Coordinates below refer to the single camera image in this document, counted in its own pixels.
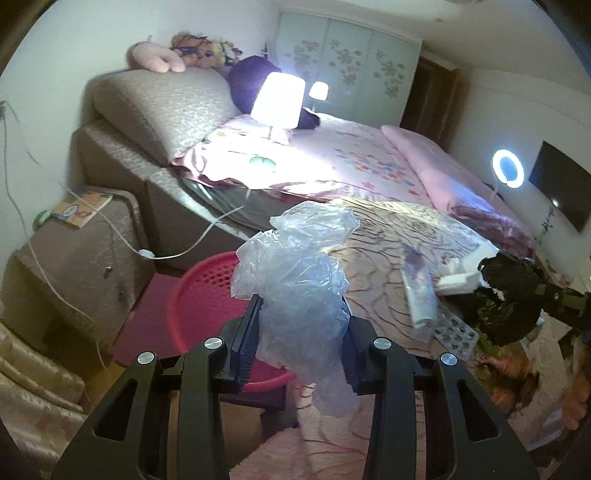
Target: stuffed animal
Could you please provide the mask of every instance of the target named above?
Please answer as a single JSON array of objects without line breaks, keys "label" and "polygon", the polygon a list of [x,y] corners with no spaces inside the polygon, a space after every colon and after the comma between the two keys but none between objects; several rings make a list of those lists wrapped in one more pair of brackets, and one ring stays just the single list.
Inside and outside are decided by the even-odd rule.
[{"label": "stuffed animal", "polygon": [[184,61],[187,67],[219,68],[232,66],[240,60],[242,52],[227,41],[213,41],[180,33],[173,37],[171,49]]},{"label": "stuffed animal", "polygon": [[172,70],[180,73],[187,68],[181,57],[173,50],[149,41],[138,43],[133,47],[131,56],[142,68],[151,72],[164,73]]}]

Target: purple mat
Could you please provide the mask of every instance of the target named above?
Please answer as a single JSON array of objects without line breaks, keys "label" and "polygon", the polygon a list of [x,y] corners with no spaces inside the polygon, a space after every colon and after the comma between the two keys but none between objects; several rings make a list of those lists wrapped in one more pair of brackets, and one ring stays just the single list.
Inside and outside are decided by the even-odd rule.
[{"label": "purple mat", "polygon": [[150,281],[138,308],[115,342],[115,361],[127,367],[142,352],[156,353],[160,358],[179,355],[166,324],[166,302],[180,278],[156,273]]}]

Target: gold curtain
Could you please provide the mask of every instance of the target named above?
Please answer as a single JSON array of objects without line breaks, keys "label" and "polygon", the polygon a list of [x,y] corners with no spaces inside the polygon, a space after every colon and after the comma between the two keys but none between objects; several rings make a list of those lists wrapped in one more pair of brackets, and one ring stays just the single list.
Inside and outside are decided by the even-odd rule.
[{"label": "gold curtain", "polygon": [[37,19],[56,0],[1,0],[0,75]]},{"label": "gold curtain", "polygon": [[86,420],[84,382],[0,323],[0,418],[32,466],[51,472]]}]

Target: book cover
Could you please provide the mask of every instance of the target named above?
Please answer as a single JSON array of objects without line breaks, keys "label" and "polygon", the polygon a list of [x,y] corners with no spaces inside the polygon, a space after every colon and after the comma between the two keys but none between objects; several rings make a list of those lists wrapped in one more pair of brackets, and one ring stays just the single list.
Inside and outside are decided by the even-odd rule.
[{"label": "book cover", "polygon": [[86,189],[75,190],[75,192],[84,202],[70,195],[51,211],[51,216],[76,228],[82,228],[90,222],[96,213],[113,198],[110,193],[93,192]]}]

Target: red basket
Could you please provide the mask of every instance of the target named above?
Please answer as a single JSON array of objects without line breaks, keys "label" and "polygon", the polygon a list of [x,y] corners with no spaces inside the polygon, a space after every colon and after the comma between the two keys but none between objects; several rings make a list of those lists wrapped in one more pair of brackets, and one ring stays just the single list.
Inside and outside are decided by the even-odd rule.
[{"label": "red basket", "polygon": [[[183,275],[167,303],[167,323],[176,348],[188,352],[194,345],[216,336],[223,324],[246,312],[248,302],[233,299],[230,282],[238,265],[236,252],[214,255]],[[296,379],[285,368],[277,369],[255,359],[245,393],[283,387]]]}]

